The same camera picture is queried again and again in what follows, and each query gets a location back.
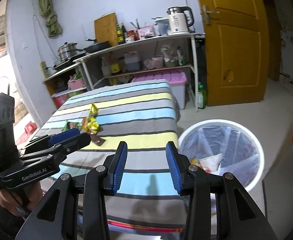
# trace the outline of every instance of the pink storage box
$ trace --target pink storage box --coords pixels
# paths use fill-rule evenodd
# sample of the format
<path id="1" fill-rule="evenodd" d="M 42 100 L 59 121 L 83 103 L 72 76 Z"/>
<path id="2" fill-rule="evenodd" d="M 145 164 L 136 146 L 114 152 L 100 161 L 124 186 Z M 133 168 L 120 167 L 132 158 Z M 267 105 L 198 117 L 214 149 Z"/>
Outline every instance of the pink storage box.
<path id="1" fill-rule="evenodd" d="M 68 84 L 69 90 L 85 87 L 83 78 L 72 80 L 71 82 L 68 82 L 67 84 Z"/>
<path id="2" fill-rule="evenodd" d="M 165 79 L 171 85 L 172 93 L 175 96 L 180 109 L 185 107 L 185 83 L 186 75 L 182 70 L 173 70 L 165 72 L 156 72 L 136 77 L 132 82 Z"/>
<path id="3" fill-rule="evenodd" d="M 156 36 L 153 25 L 141 27 L 140 29 L 137 30 L 137 33 L 139 34 L 140 40 L 144 40 L 145 36 L 153 36 L 153 37 Z"/>
<path id="4" fill-rule="evenodd" d="M 61 96 L 54 98 L 54 101 L 56 102 L 56 104 L 59 107 L 61 107 L 68 99 L 69 98 L 68 98 L 67 94 L 65 94 L 65 95 L 61 95 Z"/>

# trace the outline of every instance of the human hand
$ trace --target human hand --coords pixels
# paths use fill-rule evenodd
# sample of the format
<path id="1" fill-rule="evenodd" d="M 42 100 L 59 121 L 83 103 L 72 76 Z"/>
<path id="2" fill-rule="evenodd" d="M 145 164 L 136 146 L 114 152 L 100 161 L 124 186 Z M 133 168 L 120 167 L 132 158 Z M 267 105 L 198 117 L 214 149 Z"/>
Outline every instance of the human hand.
<path id="1" fill-rule="evenodd" d="M 27 208 L 32 211 L 43 197 L 40 182 L 34 183 L 25 193 L 30 201 Z M 21 198 L 17 194 L 13 193 L 13 195 L 20 203 L 22 203 Z M 16 207 L 19 207 L 19 204 L 16 203 L 6 189 L 0 190 L 0 206 L 7 209 L 11 214 L 17 217 L 21 216 L 21 214 L 16 210 Z"/>

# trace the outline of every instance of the power cord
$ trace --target power cord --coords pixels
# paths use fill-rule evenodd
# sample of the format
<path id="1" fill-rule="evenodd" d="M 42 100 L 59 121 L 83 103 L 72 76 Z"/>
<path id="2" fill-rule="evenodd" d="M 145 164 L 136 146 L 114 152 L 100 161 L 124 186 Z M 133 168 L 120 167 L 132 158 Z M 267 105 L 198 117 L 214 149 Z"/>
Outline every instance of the power cord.
<path id="1" fill-rule="evenodd" d="M 31 2 L 32 2 L 32 8 L 33 8 L 33 28 L 34 28 L 34 36 L 35 36 L 35 40 L 36 40 L 36 45 L 37 45 L 37 47 L 38 47 L 38 51 L 39 51 L 39 55 L 40 55 L 40 59 L 41 59 L 41 61 L 44 61 L 44 59 L 43 59 L 43 55 L 42 55 L 42 53 L 40 52 L 40 46 L 39 46 L 38 34 L 37 34 L 37 32 L 36 32 L 35 21 L 38 22 L 39 27 L 40 27 L 40 29 L 41 29 L 41 31 L 42 31 L 42 33 L 43 33 L 43 36 L 44 36 L 44 38 L 45 38 L 45 40 L 46 40 L 46 42 L 47 42 L 47 44 L 48 44 L 48 46 L 49 46 L 49 48 L 50 48 L 52 54 L 54 55 L 54 57 L 55 57 L 57 60 L 60 60 L 60 59 L 56 56 L 56 54 L 55 54 L 55 52 L 53 51 L 53 49 L 52 49 L 50 43 L 48 42 L 48 38 L 46 37 L 46 34 L 45 34 L 45 32 L 43 31 L 43 29 L 42 29 L 42 26 L 41 26 L 40 20 L 39 20 L 39 18 L 37 17 L 37 15 L 35 14 L 35 7 L 34 7 L 34 2 L 33 2 L 33 0 L 31 0 Z"/>

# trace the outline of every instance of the bed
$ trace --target bed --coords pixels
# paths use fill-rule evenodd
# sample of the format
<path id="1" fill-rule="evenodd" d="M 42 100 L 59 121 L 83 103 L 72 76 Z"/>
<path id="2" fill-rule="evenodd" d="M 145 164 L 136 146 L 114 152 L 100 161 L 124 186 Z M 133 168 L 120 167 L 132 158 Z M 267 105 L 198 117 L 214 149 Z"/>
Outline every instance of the bed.
<path id="1" fill-rule="evenodd" d="M 180 232 L 186 221 L 184 200 L 173 187 L 165 157 L 168 141 L 178 145 L 176 111 L 170 85 L 152 80 L 103 87 L 66 101 L 36 136 L 60 133 L 66 120 L 81 122 L 90 104 L 99 109 L 96 121 L 106 139 L 102 146 L 89 146 L 68 155 L 61 171 L 41 182 L 47 191 L 63 173 L 87 173 L 114 154 L 120 141 L 128 144 L 128 158 L 121 187 L 106 197 L 109 227 L 135 231 Z M 79 209 L 82 206 L 79 197 Z"/>

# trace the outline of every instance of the cutting board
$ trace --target cutting board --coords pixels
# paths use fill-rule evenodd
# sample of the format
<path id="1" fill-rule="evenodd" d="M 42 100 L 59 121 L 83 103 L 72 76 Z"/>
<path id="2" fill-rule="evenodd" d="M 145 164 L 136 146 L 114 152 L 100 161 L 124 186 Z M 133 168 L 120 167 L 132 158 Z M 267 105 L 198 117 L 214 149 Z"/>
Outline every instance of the cutting board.
<path id="1" fill-rule="evenodd" d="M 102 16 L 94 21 L 95 38 L 97 42 L 109 41 L 111 46 L 119 44 L 116 33 L 117 19 L 115 13 Z"/>

